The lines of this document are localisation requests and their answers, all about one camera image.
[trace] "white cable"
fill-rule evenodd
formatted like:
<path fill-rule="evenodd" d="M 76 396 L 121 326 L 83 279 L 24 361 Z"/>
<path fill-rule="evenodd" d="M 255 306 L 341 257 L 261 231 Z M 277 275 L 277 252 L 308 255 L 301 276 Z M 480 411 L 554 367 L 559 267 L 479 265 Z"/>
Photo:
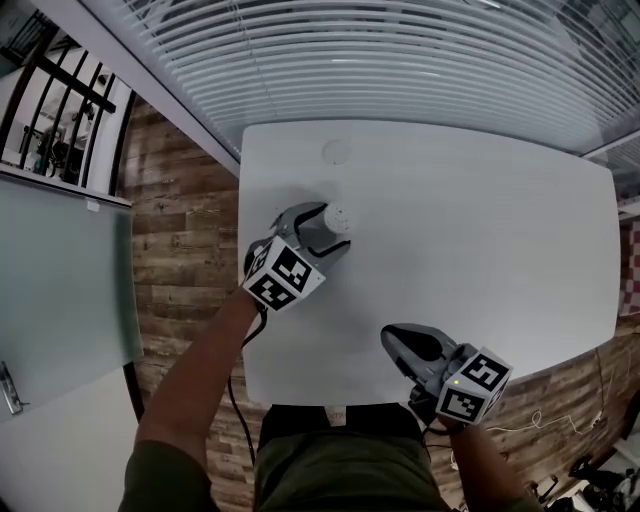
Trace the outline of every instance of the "white cable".
<path fill-rule="evenodd" d="M 629 347 L 626 348 L 627 351 L 627 380 L 625 383 L 625 390 L 627 389 L 627 387 L 629 387 L 629 375 L 631 374 L 631 350 L 629 350 Z M 607 403 L 607 400 L 609 399 L 609 391 L 611 391 L 611 384 L 613 384 L 613 376 L 616 373 L 616 368 L 617 366 L 613 367 L 613 370 L 611 371 L 611 378 L 609 379 L 609 386 L 607 387 L 607 394 L 604 397 L 604 403 Z"/>
<path fill-rule="evenodd" d="M 589 432 L 591 432 L 593 430 L 593 427 L 590 427 L 588 430 L 584 430 L 584 431 L 580 432 L 576 428 L 576 425 L 573 422 L 573 419 L 571 419 L 571 415 L 569 415 L 569 414 L 567 414 L 566 416 L 561 416 L 560 418 L 557 418 L 555 420 L 552 420 L 549 423 L 545 423 L 544 425 L 540 425 L 540 421 L 542 420 L 542 412 L 538 409 L 531 416 L 531 425 L 528 425 L 528 426 L 522 427 L 522 428 L 515 428 L 515 429 L 513 429 L 513 428 L 502 428 L 502 427 L 490 427 L 490 428 L 487 429 L 487 432 L 490 432 L 491 430 L 499 430 L 500 432 L 521 432 L 523 430 L 529 430 L 530 428 L 537 428 L 538 430 L 541 430 L 541 429 L 543 429 L 545 427 L 548 427 L 552 423 L 557 423 L 558 421 L 562 421 L 565 418 L 567 418 L 569 420 L 569 423 L 571 423 L 571 426 L 573 427 L 573 431 L 578 435 L 583 436 L 583 435 L 588 434 Z"/>

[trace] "glass door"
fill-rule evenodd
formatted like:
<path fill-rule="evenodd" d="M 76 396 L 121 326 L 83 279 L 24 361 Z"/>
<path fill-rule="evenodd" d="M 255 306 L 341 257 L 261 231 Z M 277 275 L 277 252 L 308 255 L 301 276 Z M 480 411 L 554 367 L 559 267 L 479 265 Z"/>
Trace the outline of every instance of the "glass door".
<path fill-rule="evenodd" d="M 0 168 L 0 422 L 142 354 L 131 211 Z"/>

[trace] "wooden floor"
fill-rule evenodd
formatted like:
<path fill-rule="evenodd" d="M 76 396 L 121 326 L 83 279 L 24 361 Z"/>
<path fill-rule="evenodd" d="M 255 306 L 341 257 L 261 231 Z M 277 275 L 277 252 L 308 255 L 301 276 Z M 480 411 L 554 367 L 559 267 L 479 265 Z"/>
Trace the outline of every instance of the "wooden floor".
<path fill-rule="evenodd" d="M 236 287 L 238 181 L 138 101 L 128 127 L 118 188 L 121 196 L 133 201 L 134 276 L 145 349 L 136 372 L 146 401 L 199 325 Z M 560 478 L 559 489 L 566 488 L 571 483 L 567 470 L 578 456 L 602 457 L 618 437 L 627 403 L 640 388 L 640 321 L 619 322 L 616 337 L 599 348 L 599 355 L 602 386 L 592 351 L 510 384 L 492 412 L 488 426 L 526 427 L 540 410 L 541 424 L 571 414 L 577 429 L 588 431 L 606 398 L 603 421 L 584 435 L 574 433 L 566 418 L 544 429 L 492 432 L 525 481 L 544 482 L 554 474 Z M 242 361 L 234 368 L 233 383 L 257 444 L 265 411 L 247 400 Z M 443 444 L 446 439 L 428 442 Z M 430 453 L 443 496 L 451 506 L 460 506 L 460 480 L 450 467 L 450 450 L 434 447 Z M 223 511 L 249 510 L 251 461 L 227 397 L 211 428 L 208 460 L 218 506 Z"/>

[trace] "window blinds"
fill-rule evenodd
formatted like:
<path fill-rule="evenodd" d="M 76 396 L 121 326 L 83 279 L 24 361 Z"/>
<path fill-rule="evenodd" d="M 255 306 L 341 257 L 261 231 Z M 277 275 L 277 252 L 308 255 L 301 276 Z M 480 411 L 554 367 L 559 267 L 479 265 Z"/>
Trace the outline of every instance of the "window blinds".
<path fill-rule="evenodd" d="M 640 18 L 625 0 L 85 4 L 237 156 L 251 124 L 335 118 L 581 154 L 637 117 Z"/>

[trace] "person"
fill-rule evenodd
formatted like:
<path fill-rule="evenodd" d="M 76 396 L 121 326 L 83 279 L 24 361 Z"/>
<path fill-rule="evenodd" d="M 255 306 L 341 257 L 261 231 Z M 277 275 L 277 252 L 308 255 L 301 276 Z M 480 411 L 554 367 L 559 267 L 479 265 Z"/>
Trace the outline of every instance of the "person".
<path fill-rule="evenodd" d="M 160 383 L 138 427 L 120 512 L 218 510 L 205 445 L 257 312 L 238 289 Z M 541 510 L 482 427 L 450 439 L 471 512 Z M 346 425 L 335 428 L 321 407 L 273 406 L 257 450 L 254 510 L 285 509 L 450 510 L 419 425 L 399 404 L 347 407 Z"/>

